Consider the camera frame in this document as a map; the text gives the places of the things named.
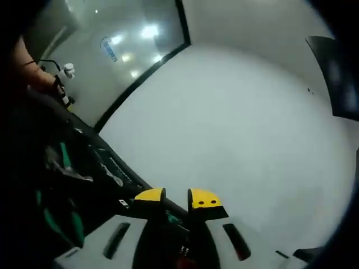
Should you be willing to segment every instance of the wire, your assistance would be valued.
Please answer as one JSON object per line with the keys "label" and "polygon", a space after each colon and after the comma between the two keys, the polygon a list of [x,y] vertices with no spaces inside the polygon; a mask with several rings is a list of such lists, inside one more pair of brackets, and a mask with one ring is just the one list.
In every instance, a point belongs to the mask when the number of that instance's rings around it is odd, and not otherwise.
{"label": "wire", "polygon": [[[31,63],[35,63],[36,61],[31,61],[31,62],[28,62],[28,63],[25,63],[24,66],[27,66],[28,64],[31,64]],[[45,59],[41,59],[39,60],[39,62],[51,62],[51,63],[54,63],[56,65],[56,68],[61,71],[61,67],[58,65],[58,63],[54,60],[45,60]]]}

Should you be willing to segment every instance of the white floor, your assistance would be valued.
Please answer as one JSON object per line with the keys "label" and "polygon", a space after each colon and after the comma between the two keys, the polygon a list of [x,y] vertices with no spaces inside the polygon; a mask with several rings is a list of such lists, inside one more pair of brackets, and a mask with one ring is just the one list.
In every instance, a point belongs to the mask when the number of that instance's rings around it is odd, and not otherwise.
{"label": "white floor", "polygon": [[355,149],[308,84],[240,51],[194,45],[113,114],[100,135],[153,187],[186,208],[214,191],[278,249],[318,247],[352,190]]}

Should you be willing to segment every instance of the white wall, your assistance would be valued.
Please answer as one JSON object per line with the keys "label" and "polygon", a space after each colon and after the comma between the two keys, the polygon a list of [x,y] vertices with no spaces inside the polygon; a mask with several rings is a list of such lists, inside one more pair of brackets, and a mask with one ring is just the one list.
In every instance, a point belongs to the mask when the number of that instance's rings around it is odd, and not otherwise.
{"label": "white wall", "polygon": [[69,37],[77,28],[77,21],[64,0],[48,1],[26,30],[24,38],[27,50],[35,60],[39,60],[59,32],[62,35],[56,40],[56,45]]}
{"label": "white wall", "polygon": [[194,45],[146,80],[100,135],[187,208],[214,191],[230,215],[291,254],[332,233],[349,199],[354,149],[307,84],[260,58]]}
{"label": "white wall", "polygon": [[328,98],[318,63],[305,39],[332,37],[305,0],[183,0],[193,44],[239,48],[299,76]]}

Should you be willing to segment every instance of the yellow part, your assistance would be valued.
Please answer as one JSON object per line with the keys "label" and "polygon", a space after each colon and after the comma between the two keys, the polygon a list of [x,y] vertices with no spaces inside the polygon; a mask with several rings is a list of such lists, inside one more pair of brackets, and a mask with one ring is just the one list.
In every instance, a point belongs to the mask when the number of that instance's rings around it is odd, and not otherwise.
{"label": "yellow part", "polygon": [[135,197],[135,200],[160,201],[162,189],[163,188],[156,188],[156,189],[148,189],[147,191],[143,191]]}
{"label": "yellow part", "polygon": [[202,189],[190,189],[192,193],[192,208],[221,206],[220,200],[213,192]]}

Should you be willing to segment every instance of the blue sign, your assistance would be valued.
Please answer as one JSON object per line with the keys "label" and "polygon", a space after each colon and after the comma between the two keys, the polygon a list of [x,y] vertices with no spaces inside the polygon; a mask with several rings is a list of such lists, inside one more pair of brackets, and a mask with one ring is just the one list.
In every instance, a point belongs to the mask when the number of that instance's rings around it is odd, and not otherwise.
{"label": "blue sign", "polygon": [[109,38],[108,37],[105,37],[104,39],[101,40],[101,43],[100,43],[100,47],[104,48],[105,49],[105,52],[111,57],[111,60],[116,63],[118,58],[117,56],[115,55],[113,49],[111,48],[111,45],[109,44],[108,42]]}

